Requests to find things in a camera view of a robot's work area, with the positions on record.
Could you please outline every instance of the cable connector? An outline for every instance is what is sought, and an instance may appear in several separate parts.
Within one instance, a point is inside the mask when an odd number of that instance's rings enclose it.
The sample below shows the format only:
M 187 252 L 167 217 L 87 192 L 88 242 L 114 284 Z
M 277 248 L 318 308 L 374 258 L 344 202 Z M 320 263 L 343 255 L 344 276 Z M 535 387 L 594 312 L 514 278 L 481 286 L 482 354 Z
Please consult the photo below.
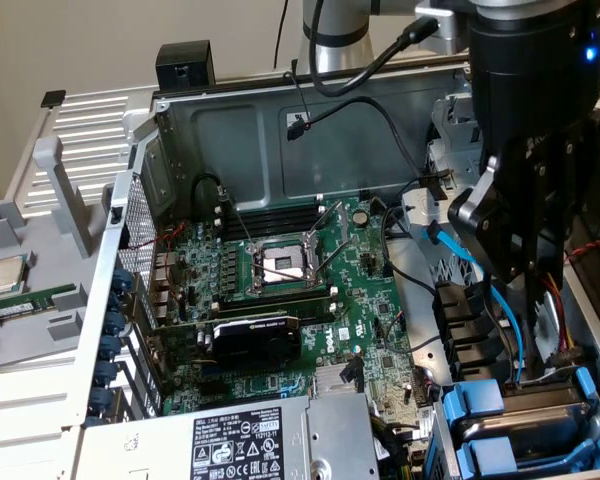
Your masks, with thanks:
M 411 23 L 396 40 L 400 51 L 409 45 L 416 45 L 438 31 L 438 20 L 433 17 L 420 17 Z
M 300 118 L 293 122 L 293 124 L 287 129 L 287 141 L 293 142 L 294 140 L 299 139 L 304 132 L 311 128 L 311 124 L 305 122 L 304 119 Z
M 218 185 L 217 190 L 218 190 L 218 201 L 220 201 L 220 203 L 224 203 L 227 200 L 229 200 L 229 197 L 227 196 L 227 190 L 224 188 L 223 185 Z
M 442 231 L 442 227 L 435 220 L 431 222 L 431 224 L 427 227 L 427 237 L 431 240 L 431 243 L 434 245 L 438 245 L 440 240 L 438 239 L 438 234 Z

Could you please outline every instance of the warning label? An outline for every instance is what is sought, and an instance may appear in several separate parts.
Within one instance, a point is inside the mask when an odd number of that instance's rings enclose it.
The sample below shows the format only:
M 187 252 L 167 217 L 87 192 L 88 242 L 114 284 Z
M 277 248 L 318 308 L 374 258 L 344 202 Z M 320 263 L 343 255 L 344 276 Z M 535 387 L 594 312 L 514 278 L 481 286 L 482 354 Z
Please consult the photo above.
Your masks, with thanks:
M 191 480 L 284 480 L 282 410 L 193 422 Z

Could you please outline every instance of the blue led light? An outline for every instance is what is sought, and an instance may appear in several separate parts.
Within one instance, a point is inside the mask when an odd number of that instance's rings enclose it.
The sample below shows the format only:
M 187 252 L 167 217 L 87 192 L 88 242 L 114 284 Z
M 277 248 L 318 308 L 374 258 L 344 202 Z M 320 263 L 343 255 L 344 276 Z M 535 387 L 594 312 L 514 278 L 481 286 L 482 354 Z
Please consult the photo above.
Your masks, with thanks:
M 598 56 L 598 49 L 595 47 L 588 47 L 585 56 L 587 57 L 587 61 L 593 62 Z

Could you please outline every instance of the white wall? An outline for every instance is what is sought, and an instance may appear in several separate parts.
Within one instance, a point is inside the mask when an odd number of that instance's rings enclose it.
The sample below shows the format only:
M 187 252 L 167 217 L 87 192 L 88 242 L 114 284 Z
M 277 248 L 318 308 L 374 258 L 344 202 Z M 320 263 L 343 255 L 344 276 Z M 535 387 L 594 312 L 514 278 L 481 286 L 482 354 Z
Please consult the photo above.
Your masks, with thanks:
M 290 0 L 279 65 L 297 56 L 301 4 Z M 282 0 L 0 0 L 0 195 L 44 92 L 156 83 L 160 46 L 194 39 L 211 40 L 218 76 L 269 70 L 282 5 Z M 406 22 L 374 18 L 375 51 L 393 41 Z

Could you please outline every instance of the motherboard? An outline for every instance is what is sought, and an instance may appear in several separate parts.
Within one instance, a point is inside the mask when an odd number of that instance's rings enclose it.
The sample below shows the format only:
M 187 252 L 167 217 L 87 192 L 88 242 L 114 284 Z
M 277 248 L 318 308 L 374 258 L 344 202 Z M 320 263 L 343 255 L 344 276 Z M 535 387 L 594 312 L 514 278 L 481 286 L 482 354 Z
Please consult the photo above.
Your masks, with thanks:
M 385 421 L 415 423 L 412 358 L 385 348 L 409 339 L 381 213 L 347 197 L 174 226 L 153 288 L 163 413 L 364 391 Z

